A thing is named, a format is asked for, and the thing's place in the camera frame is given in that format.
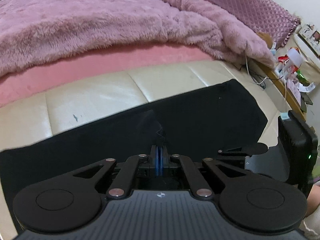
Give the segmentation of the person's right hand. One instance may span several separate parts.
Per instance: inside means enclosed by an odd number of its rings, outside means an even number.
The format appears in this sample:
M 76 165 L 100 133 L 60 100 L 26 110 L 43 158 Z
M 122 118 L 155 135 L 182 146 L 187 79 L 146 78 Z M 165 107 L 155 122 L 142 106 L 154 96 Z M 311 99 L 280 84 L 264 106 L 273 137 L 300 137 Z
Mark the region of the person's right hand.
M 308 207 L 305 216 L 308 217 L 312 213 L 314 213 L 320 204 L 320 187 L 319 181 L 313 184 L 312 189 L 307 198 Z

